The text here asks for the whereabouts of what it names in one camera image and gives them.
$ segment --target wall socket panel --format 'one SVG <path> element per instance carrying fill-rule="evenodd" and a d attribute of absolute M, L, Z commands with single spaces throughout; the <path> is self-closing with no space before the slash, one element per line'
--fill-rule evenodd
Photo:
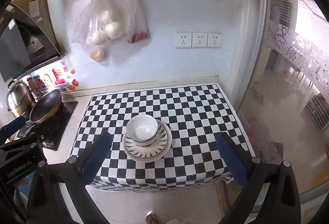
<path fill-rule="evenodd" d="M 207 48 L 220 48 L 222 44 L 222 34 L 208 33 Z"/>
<path fill-rule="evenodd" d="M 176 48 L 191 48 L 192 47 L 192 33 L 191 32 L 174 33 L 174 42 L 175 42 Z"/>
<path fill-rule="evenodd" d="M 193 32 L 192 33 L 192 48 L 206 48 L 208 33 Z"/>

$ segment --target plate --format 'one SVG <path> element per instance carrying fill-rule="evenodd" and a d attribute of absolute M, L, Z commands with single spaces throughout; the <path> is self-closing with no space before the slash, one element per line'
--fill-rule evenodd
<path fill-rule="evenodd" d="M 125 134 L 122 138 L 123 148 L 127 156 L 137 162 L 154 162 L 162 158 L 169 150 L 172 143 L 172 135 L 168 126 L 160 120 L 157 139 L 148 147 L 141 147 Z"/>

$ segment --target foot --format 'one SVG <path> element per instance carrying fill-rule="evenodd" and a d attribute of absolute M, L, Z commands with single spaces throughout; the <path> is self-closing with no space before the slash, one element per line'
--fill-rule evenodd
<path fill-rule="evenodd" d="M 146 224 L 159 224 L 157 216 L 150 214 L 146 217 Z"/>

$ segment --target black and white checkered mat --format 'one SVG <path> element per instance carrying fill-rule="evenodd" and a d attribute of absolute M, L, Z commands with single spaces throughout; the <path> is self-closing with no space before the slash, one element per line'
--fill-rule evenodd
<path fill-rule="evenodd" d="M 127 158 L 123 149 L 126 125 L 138 114 L 163 121 L 172 133 L 169 151 L 152 163 Z M 237 145 L 254 156 L 239 125 L 217 84 L 103 94 L 92 97 L 71 154 L 80 155 L 105 129 L 114 134 L 114 141 L 93 182 L 97 188 L 135 191 L 191 188 L 232 178 L 216 148 L 218 132 L 227 132 Z"/>

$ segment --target bag of food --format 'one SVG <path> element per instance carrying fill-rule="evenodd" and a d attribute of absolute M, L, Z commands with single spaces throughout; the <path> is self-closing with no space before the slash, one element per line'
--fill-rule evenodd
<path fill-rule="evenodd" d="M 104 48 L 124 31 L 119 10 L 110 0 L 92 0 L 80 13 L 73 41 L 81 44 L 90 58 L 101 62 Z"/>
<path fill-rule="evenodd" d="M 139 5 L 139 0 L 127 0 L 125 33 L 129 43 L 149 38 L 146 20 Z"/>

